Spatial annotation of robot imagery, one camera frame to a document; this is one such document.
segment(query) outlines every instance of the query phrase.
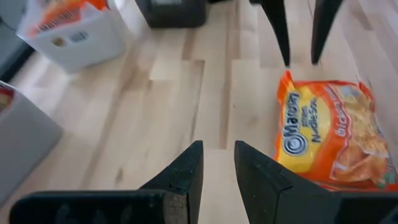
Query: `wooden floor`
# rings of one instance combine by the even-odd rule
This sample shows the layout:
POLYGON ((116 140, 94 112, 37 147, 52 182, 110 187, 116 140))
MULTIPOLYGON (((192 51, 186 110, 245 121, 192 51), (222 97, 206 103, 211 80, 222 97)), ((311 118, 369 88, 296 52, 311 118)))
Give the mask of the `wooden floor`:
MULTIPOLYGON (((398 160, 398 0, 347 0, 321 64, 310 63, 315 0, 285 0, 295 79, 364 81, 398 160)), ((150 30, 134 1, 119 2, 129 50, 69 77, 34 55, 14 85, 65 130, 0 211, 48 189, 135 189, 190 143, 205 143, 200 223, 248 223, 234 173, 234 141, 268 154, 284 71, 266 15, 248 0, 209 8, 199 29, 150 30)))

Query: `instant noodle package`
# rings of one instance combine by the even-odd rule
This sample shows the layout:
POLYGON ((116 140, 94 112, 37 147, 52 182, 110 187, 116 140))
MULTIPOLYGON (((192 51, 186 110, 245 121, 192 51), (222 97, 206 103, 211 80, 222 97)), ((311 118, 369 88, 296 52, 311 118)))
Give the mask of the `instant noodle package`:
POLYGON ((286 71, 274 159, 329 189, 396 189, 397 173, 363 83, 294 82, 286 71))

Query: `plastic container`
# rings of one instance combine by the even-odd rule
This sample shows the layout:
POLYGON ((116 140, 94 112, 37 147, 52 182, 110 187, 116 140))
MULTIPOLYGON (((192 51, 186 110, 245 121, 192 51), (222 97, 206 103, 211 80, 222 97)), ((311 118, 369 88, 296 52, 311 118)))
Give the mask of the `plastic container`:
MULTIPOLYGON (((0 82, 0 86, 13 87, 0 82)), ((15 90, 0 113, 0 205, 58 143, 61 127, 15 90)))
POLYGON ((17 35, 67 73, 111 59, 126 49, 124 22, 117 9, 99 10, 86 2, 79 21, 33 35, 44 11, 40 0, 29 0, 17 35))
POLYGON ((136 0, 152 28, 193 28, 206 22, 207 0, 136 0))

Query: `orange noodle package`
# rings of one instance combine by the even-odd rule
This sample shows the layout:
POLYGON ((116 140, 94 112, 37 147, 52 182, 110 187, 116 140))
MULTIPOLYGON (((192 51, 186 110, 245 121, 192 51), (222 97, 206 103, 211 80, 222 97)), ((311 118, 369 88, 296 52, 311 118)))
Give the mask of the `orange noodle package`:
POLYGON ((281 78, 274 159, 332 190, 396 190, 397 172, 363 83, 281 78))

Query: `gray container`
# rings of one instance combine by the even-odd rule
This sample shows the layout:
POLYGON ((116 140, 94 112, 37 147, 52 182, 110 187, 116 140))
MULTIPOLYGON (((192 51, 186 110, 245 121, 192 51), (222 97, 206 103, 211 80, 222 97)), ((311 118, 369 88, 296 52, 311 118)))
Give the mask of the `gray container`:
MULTIPOLYGON (((0 86, 14 89, 1 82, 0 86)), ((59 125, 15 90, 12 103, 0 113, 0 205, 58 143, 61 135, 59 125)))
POLYGON ((206 0, 136 0, 153 28, 194 28, 206 22, 206 0))

